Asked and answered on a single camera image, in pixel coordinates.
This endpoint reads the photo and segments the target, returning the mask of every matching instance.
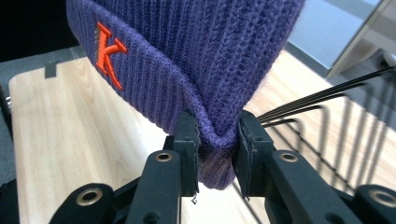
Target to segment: gray floor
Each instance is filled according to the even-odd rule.
[[[82,49],[74,47],[0,63],[0,84],[6,92],[6,96],[9,96],[8,82],[17,74],[44,67],[47,63],[67,62],[83,56],[85,54]],[[12,140],[3,118],[0,118],[0,185],[15,177],[15,157]]]

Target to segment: purple knit beanie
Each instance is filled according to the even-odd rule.
[[[304,0],[67,0],[70,27],[114,91],[167,133],[196,117],[198,178],[234,178],[239,113],[282,49]]]

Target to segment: letter k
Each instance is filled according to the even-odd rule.
[[[128,49],[120,42],[117,38],[114,39],[114,45],[108,46],[107,40],[111,37],[111,32],[101,23],[97,23],[97,27],[100,31],[99,35],[99,52],[98,61],[96,66],[106,75],[110,76],[113,84],[122,91],[122,86],[117,80],[114,72],[113,64],[110,61],[110,55],[114,53],[127,53]]]

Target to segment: orange letter k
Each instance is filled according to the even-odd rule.
[[[114,45],[108,46],[107,40],[111,37],[111,32],[100,22],[97,27],[100,31],[99,35],[99,53],[96,66],[106,75],[110,76],[113,84],[122,91],[122,86],[116,78],[113,64],[110,61],[110,55],[118,52],[127,53],[128,49],[117,38],[114,39]]]

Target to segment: black plastic part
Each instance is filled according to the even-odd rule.
[[[175,137],[173,135],[168,135],[165,138],[165,143],[163,144],[163,149],[173,150]]]
[[[102,195],[100,196],[100,193],[94,192],[87,194],[83,193],[85,190],[90,189],[95,189],[95,192],[100,192]],[[78,202],[81,202],[78,200],[78,196],[81,195],[85,195],[82,200],[87,203],[87,205],[78,204]],[[95,197],[99,197],[99,200],[89,204],[88,202]],[[111,223],[116,215],[113,200],[114,193],[110,186],[105,184],[85,185],[73,191],[69,197],[66,198],[64,203],[52,217],[50,223]]]
[[[117,214],[113,223],[125,222],[129,209],[131,208],[131,202],[134,198],[134,194],[136,193],[139,180],[140,177],[114,191],[114,206],[117,209]]]
[[[183,197],[192,197],[196,192],[199,192],[197,172],[200,145],[200,135],[195,117],[188,112],[180,113],[173,147],[174,151],[180,155],[181,195]]]
[[[11,120],[11,112],[8,109],[8,104],[6,100],[6,96],[4,94],[3,87],[0,85],[0,110],[3,115],[4,122],[7,125],[9,135],[12,136],[12,120]]]
[[[352,200],[353,200],[353,196],[339,190],[339,189],[335,189],[332,188],[332,190],[334,190],[334,192],[338,195],[338,197],[346,204],[346,206],[348,206],[349,208],[352,209]]]
[[[239,120],[239,149],[233,155],[233,168],[243,197],[263,197],[267,190],[269,162],[274,142],[253,114],[242,111]]]
[[[264,206],[271,224],[289,224],[292,222],[290,212],[283,205],[270,199],[265,199]]]
[[[274,152],[270,172],[293,223],[361,223],[300,154]]]
[[[179,221],[180,157],[172,150],[151,153],[125,223],[160,224]]]
[[[358,187],[352,201],[355,214],[364,223],[396,223],[396,192],[378,185]]]
[[[44,69],[44,78],[56,77],[56,64],[58,64],[58,62],[46,64]]]
[[[0,223],[20,223],[17,179],[3,184],[0,188]]]

